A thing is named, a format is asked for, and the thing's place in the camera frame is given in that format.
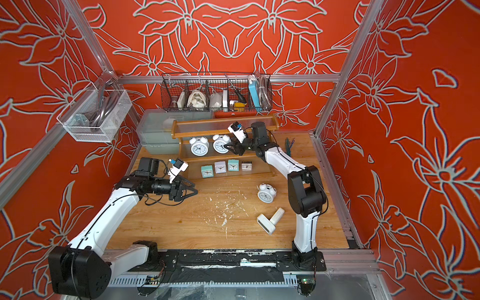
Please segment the mint square alarm clock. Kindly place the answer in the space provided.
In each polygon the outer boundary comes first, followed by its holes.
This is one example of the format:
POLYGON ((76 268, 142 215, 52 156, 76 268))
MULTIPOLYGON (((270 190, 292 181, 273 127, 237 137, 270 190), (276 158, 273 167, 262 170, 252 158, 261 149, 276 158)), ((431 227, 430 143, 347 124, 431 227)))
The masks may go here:
POLYGON ((212 178, 214 176, 214 169, 212 165, 201 166, 202 178, 212 178))

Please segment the white square alarm clock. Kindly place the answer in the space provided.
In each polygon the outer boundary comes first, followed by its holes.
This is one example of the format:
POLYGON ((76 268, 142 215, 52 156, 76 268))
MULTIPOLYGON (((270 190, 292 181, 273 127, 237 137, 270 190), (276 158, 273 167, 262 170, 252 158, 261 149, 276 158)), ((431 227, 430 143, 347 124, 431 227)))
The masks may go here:
POLYGON ((214 163, 214 171, 216 174, 225 174, 227 173, 227 164, 225 161, 217 161, 214 163))

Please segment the white twin-bell clock front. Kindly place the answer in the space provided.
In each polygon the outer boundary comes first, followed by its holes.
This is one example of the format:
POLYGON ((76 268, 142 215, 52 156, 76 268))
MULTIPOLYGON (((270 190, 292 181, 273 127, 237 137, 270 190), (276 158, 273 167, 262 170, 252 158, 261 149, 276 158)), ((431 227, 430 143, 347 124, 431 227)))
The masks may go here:
POLYGON ((206 156, 208 154, 210 144, 207 137, 192 137, 189 144, 193 155, 206 156))

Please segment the white twin-bell clock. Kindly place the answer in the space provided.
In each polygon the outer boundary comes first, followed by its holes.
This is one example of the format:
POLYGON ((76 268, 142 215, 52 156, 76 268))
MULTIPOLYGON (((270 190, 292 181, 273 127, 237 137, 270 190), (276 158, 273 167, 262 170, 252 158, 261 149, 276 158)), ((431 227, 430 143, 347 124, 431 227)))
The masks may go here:
POLYGON ((226 134, 224 135, 215 134, 212 137, 212 139, 213 139, 212 147, 217 153, 222 155, 229 153, 229 149, 226 147, 226 145, 231 142, 230 136, 226 134))
POLYGON ((257 197, 264 203, 270 204, 277 195, 276 188, 270 184, 262 183, 258 186, 257 197))
POLYGON ((210 144, 207 137, 192 137, 189 144, 193 155, 206 156, 208 154, 210 144))

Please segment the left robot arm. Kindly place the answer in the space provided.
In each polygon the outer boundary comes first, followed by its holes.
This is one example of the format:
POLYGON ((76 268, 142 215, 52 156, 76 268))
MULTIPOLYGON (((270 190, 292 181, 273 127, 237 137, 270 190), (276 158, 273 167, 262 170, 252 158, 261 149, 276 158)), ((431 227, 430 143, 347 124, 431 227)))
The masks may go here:
POLYGON ((158 245, 137 241, 114 256, 105 253, 110 239, 128 213, 148 195, 166 195, 177 204, 197 195, 195 184, 180 174, 189 164, 180 158, 165 165, 167 173, 158 177, 162 161, 141 158, 139 167, 123 177, 111 196, 89 224, 66 246, 56 246, 48 256, 54 293, 78 299, 100 297, 110 281, 141 265, 158 267, 158 245))

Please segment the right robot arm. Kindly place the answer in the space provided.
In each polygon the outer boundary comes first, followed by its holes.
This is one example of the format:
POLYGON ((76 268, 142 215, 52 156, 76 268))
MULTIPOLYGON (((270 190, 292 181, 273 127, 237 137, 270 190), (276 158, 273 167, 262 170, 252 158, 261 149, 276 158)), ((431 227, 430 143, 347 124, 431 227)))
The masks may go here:
POLYGON ((288 156, 264 122, 254 122, 251 134, 239 122, 230 124, 227 130, 234 135, 225 148, 235 155, 253 151, 256 156, 274 167, 287 180, 288 200, 296 213, 296 234, 292 241, 292 262, 300 270, 314 269, 318 247, 316 230, 318 219, 328 210, 328 197, 316 166, 305 166, 288 156))

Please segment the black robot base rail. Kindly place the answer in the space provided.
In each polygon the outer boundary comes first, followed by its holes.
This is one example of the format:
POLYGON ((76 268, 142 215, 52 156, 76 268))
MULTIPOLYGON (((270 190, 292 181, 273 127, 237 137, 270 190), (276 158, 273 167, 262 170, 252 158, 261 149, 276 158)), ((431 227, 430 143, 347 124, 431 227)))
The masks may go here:
POLYGON ((159 251, 159 262, 130 269, 128 275, 157 276, 162 283, 277 284, 285 276, 316 276, 327 270, 323 253, 291 249, 207 249, 159 251))

